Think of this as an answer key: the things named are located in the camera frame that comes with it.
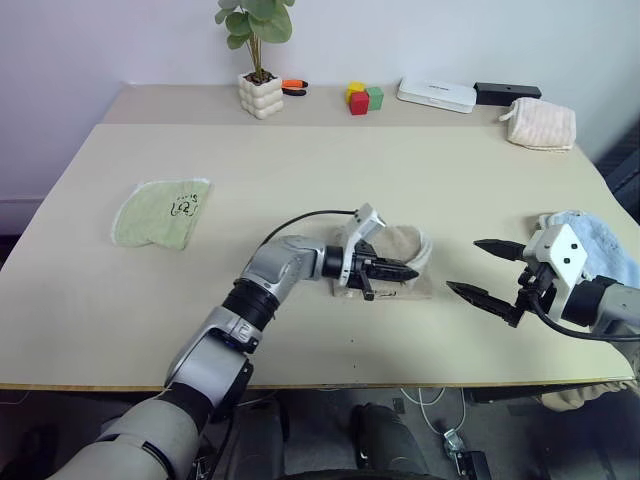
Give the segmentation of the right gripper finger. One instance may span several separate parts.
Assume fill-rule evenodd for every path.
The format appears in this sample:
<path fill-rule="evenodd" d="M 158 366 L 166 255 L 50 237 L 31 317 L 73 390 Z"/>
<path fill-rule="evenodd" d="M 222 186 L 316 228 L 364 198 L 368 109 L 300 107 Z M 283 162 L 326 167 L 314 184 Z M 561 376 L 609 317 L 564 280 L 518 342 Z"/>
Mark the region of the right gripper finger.
<path fill-rule="evenodd" d="M 481 239 L 474 241 L 473 244 L 487 253 L 505 260 L 524 260 L 523 253 L 525 245 L 518 242 L 500 239 Z"/>
<path fill-rule="evenodd" d="M 463 300 L 483 311 L 502 318 L 506 323 L 517 323 L 515 310 L 510 303 L 493 297 L 488 291 L 462 282 L 447 281 L 446 285 Z"/>

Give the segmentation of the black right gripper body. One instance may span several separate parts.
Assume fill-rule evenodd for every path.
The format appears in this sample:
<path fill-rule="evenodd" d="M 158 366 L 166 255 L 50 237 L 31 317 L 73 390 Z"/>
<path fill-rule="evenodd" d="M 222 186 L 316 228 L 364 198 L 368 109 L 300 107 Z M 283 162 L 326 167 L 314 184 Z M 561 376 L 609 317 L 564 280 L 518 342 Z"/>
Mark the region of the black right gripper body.
<path fill-rule="evenodd" d="M 525 312 L 535 314 L 544 323 L 548 324 L 548 311 L 543 305 L 550 308 L 556 294 L 553 286 L 555 272 L 548 263 L 540 263 L 536 269 L 527 266 L 518 279 L 520 289 L 517 292 L 515 303 L 508 312 L 508 325 L 516 328 Z"/>

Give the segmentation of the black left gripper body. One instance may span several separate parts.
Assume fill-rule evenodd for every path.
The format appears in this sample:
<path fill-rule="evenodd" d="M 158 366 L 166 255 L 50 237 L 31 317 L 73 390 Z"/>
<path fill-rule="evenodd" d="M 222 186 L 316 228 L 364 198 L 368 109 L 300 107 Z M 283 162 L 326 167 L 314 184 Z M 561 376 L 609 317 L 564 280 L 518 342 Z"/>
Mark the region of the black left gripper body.
<path fill-rule="evenodd" d="M 369 269 L 378 260 L 374 247 L 360 240 L 354 247 L 352 255 L 351 271 L 348 279 L 348 287 L 360 290 L 365 301 L 373 301 L 374 290 L 369 280 Z"/>

